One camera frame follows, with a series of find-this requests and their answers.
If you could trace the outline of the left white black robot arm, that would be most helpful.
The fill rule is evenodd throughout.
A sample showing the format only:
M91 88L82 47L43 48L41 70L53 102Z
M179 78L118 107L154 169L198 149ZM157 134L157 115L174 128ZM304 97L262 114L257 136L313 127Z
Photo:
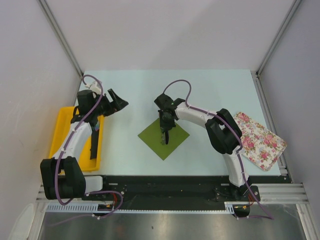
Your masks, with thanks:
M81 198L86 193L86 178L78 160L87 140L99 137L98 118L108 117L128 106L112 89L104 93L81 90L77 93L78 105L73 110L70 128L58 151L40 163L44 193L49 200L58 200L67 205L72 199Z

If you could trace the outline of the green paper napkin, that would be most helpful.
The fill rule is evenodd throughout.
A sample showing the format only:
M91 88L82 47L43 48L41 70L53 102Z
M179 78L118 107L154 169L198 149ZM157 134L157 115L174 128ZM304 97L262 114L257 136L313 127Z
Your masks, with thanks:
M176 127L169 130L169 142L167 145L161 144L160 119L156 119L147 128L145 128L138 137L163 161L179 146L190 134L187 133L177 123Z

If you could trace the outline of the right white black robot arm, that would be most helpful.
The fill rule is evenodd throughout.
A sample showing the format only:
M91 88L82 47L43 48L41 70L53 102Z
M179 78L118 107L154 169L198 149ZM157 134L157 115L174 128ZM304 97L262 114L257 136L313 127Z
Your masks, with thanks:
M212 147L222 154L229 174L231 196L242 201L249 194L245 185L249 175L240 160L242 131L227 109L217 112L205 111L187 104L182 98L171 99L165 93L159 95L154 103L159 108L159 126L162 144L169 143L169 131L176 126L176 121L184 120L206 129Z

